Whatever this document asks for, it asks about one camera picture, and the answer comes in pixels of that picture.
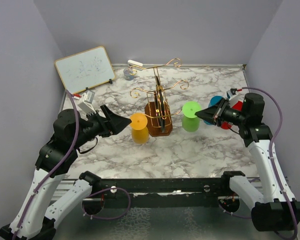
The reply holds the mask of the blue wine glass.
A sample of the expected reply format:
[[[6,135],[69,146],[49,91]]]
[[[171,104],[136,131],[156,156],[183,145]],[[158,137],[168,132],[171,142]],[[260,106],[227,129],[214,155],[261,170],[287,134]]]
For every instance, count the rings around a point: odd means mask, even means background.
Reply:
[[[203,122],[207,125],[213,125],[212,123],[212,118],[216,113],[216,107],[214,107],[214,105],[219,105],[219,102],[223,99],[223,96],[220,95],[216,95],[214,97],[212,97],[210,99],[210,102],[208,104],[208,108],[204,110],[204,113],[207,114],[207,117],[209,118],[209,120],[203,120]]]

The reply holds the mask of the green wine glass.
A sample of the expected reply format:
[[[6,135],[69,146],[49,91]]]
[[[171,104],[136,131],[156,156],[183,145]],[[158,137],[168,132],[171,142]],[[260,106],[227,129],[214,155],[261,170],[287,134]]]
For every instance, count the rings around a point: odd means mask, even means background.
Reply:
[[[200,119],[196,116],[196,112],[201,110],[198,102],[188,101],[182,107],[182,127],[187,132],[196,132],[200,126]]]

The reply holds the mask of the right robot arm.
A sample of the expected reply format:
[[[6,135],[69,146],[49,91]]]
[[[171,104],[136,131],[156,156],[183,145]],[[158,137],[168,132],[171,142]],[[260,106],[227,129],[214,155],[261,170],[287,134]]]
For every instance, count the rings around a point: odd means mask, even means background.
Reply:
[[[236,193],[243,200],[258,231],[276,234],[296,231],[300,222],[300,201],[296,200],[285,180],[271,129],[262,122],[264,107],[262,95],[247,93],[241,110],[233,109],[229,100],[222,98],[195,115],[218,127],[223,122],[237,126],[245,147],[254,158],[262,191],[257,190],[239,171],[223,173],[225,180],[219,184],[220,191],[226,196]]]

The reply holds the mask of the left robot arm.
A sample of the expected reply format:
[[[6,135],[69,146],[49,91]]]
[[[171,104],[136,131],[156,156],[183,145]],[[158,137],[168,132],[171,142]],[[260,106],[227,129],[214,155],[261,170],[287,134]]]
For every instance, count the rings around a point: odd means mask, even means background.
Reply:
[[[54,133],[39,151],[28,194],[15,219],[0,229],[5,240],[51,240],[62,220],[85,197],[96,197],[101,178],[86,171],[65,195],[51,203],[52,197],[78,158],[85,143],[117,135],[132,121],[113,113],[106,105],[82,119],[75,109],[62,110],[53,123]]]

